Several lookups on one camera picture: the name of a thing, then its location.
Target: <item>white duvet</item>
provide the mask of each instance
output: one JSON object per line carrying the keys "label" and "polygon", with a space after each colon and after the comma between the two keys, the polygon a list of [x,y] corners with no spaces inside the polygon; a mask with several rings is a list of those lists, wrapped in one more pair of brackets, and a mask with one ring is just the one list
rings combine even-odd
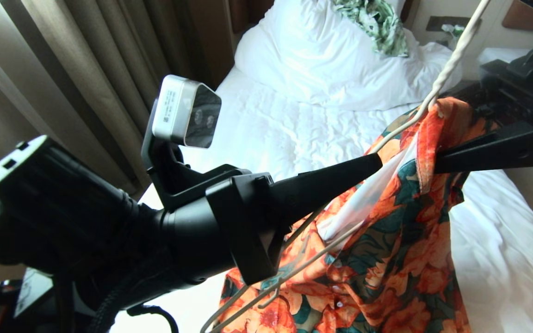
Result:
{"label": "white duvet", "polygon": [[[208,171],[228,163],[275,180],[361,156],[387,124],[411,106],[352,112],[298,103],[236,68],[209,150],[184,148],[186,163]],[[472,330],[533,333],[533,212],[501,170],[470,174],[465,202],[450,211],[452,256]],[[153,188],[142,202],[159,208]],[[217,309],[223,274],[150,303],[173,314],[181,332],[198,332]],[[120,314],[113,333],[167,331],[159,316]]]}

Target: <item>white pillow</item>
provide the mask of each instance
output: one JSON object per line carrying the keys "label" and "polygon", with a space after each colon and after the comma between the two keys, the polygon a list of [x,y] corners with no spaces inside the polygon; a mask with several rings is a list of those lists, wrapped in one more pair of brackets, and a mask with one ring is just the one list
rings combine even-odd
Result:
{"label": "white pillow", "polygon": [[[359,27],[334,12],[330,0],[275,0],[240,41],[236,66],[298,101],[348,110],[385,110],[422,101],[451,51],[419,47],[405,30],[410,57],[372,51]],[[446,88],[461,79],[461,72]]]}

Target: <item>wire hanger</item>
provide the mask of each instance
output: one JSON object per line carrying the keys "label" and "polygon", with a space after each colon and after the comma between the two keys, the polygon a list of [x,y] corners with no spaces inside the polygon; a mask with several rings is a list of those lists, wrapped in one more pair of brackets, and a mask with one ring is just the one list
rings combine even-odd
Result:
{"label": "wire hanger", "polygon": [[[402,124],[402,126],[398,127],[394,131],[392,131],[390,134],[388,134],[384,139],[382,139],[375,147],[370,150],[369,154],[376,154],[379,152],[385,144],[387,144],[391,139],[402,133],[405,129],[409,128],[416,122],[418,122],[424,115],[425,112],[428,111],[428,108],[435,105],[437,102],[437,99],[439,97],[440,91],[443,88],[444,84],[446,83],[446,80],[450,77],[450,75],[453,73],[453,70],[457,67],[459,62],[461,61],[466,48],[468,45],[470,45],[470,42],[472,38],[474,37],[474,34],[476,34],[476,31],[478,31],[478,23],[479,19],[482,16],[483,12],[487,8],[490,0],[481,0],[480,4],[476,7],[476,10],[474,11],[474,14],[472,15],[470,21],[468,22],[468,25],[466,26],[464,32],[462,33],[462,36],[458,40],[458,44],[455,47],[455,50],[453,51],[450,59],[447,61],[446,65],[444,66],[444,69],[440,72],[437,79],[433,83],[433,86],[431,88],[431,92],[425,97],[423,100],[423,103],[421,103],[421,106],[415,113],[415,115]],[[287,248],[289,244],[295,240],[299,236],[301,232],[311,223],[313,222],[316,217],[324,210],[324,207],[327,205],[322,206],[320,209],[314,211],[302,225],[290,236],[288,241],[285,243],[284,248]],[[261,291],[256,298],[254,298],[252,301],[250,301],[248,304],[243,306],[240,310],[235,312],[232,316],[224,320],[219,325],[215,326],[211,331],[207,331],[209,326],[213,324],[213,322],[221,315],[223,314],[235,301],[237,301],[248,289],[249,286],[243,286],[243,288],[239,289],[239,291],[231,297],[215,314],[213,314],[209,320],[203,325],[203,328],[201,328],[201,333],[218,333],[224,329],[224,327],[228,326],[231,322],[236,320],[239,316],[241,316],[244,312],[246,312],[248,309],[252,308],[252,306],[256,305],[258,301],[269,295],[271,292],[275,291],[275,294],[266,302],[260,305],[260,308],[266,307],[268,304],[270,304],[272,301],[277,299],[279,295],[279,289],[281,285],[290,278],[293,278],[296,274],[301,272],[302,270],[306,269],[309,265],[313,264],[316,260],[318,260],[320,257],[334,249],[337,245],[342,243],[343,241],[347,240],[351,235],[353,235],[361,225],[363,224],[363,221],[361,223],[358,223],[357,225],[353,226],[351,229],[349,229],[347,232],[339,236],[336,240],[333,240],[328,246],[326,246],[322,251],[311,257],[308,261],[303,263],[302,265],[296,267],[294,270],[286,274],[285,276],[281,276],[277,279],[277,282],[274,283],[272,286],[269,286],[268,288]]]}

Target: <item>curtain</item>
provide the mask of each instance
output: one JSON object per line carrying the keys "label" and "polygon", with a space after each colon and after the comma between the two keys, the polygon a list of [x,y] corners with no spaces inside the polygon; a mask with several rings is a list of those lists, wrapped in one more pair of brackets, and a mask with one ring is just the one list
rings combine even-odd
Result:
{"label": "curtain", "polygon": [[113,185],[145,189],[140,150],[162,78],[224,77],[202,19],[177,0],[0,0],[0,158],[49,135]]}

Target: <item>orange floral shirt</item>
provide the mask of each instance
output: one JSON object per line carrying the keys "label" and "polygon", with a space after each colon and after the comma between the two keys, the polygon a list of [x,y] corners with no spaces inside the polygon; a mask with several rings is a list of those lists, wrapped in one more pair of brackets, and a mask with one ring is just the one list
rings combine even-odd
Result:
{"label": "orange floral shirt", "polygon": [[[382,136],[406,122],[394,121]],[[448,211],[463,201],[467,173],[435,174],[437,150],[486,133],[491,124],[475,117],[457,99],[440,99],[427,115],[379,152],[386,163],[416,145],[416,158],[391,178],[365,223],[344,245],[281,286],[266,308],[248,310],[225,333],[461,333],[468,318],[453,269]],[[318,228],[336,215],[359,184],[328,205],[284,251],[279,275],[325,247]],[[222,316],[223,321],[254,299],[277,277],[248,289]],[[231,270],[222,304],[243,282]]]}

